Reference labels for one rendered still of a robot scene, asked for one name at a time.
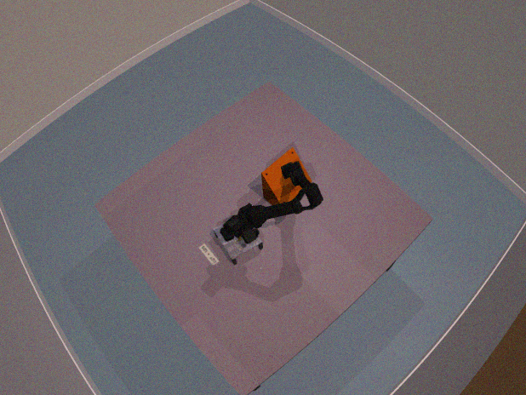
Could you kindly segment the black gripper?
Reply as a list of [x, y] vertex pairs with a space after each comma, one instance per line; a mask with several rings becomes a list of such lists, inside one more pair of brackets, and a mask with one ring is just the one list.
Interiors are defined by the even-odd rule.
[[[259, 225], [259, 226], [257, 226], [255, 229], [260, 228], [260, 227], [262, 227], [262, 224]], [[234, 236], [235, 236], [235, 238], [239, 238], [238, 233], [239, 233], [241, 230], [245, 230], [245, 227], [242, 226], [242, 227], [241, 227], [239, 230], [237, 230], [233, 235], [229, 235], [228, 233], [226, 233], [226, 231], [224, 230], [224, 228], [221, 228], [221, 229], [220, 229], [220, 233], [221, 233], [221, 235], [224, 237], [224, 239], [225, 239], [226, 241], [229, 241], [229, 240], [232, 240], [232, 239], [234, 238]]]

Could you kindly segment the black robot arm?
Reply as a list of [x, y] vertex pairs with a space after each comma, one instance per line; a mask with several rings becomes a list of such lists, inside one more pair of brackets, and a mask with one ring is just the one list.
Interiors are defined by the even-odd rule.
[[[245, 230], [241, 230], [238, 233], [239, 237], [242, 237], [246, 244], [252, 243], [260, 234], [258, 229], [254, 229], [261, 224], [264, 224], [266, 220], [276, 218], [284, 215], [300, 214], [304, 210], [312, 210], [316, 208], [323, 201], [323, 197], [317, 184], [310, 182], [300, 165], [300, 161], [287, 163], [281, 166], [284, 179], [290, 179], [294, 186], [301, 186], [296, 198], [290, 202], [280, 203], [272, 206], [253, 206], [248, 203], [239, 209], [237, 215], [231, 217], [226, 223], [223, 224], [223, 228], [229, 235], [233, 235], [242, 226]], [[300, 200], [306, 194], [310, 205], [308, 207], [302, 207]], [[249, 224], [251, 222], [251, 224]]]

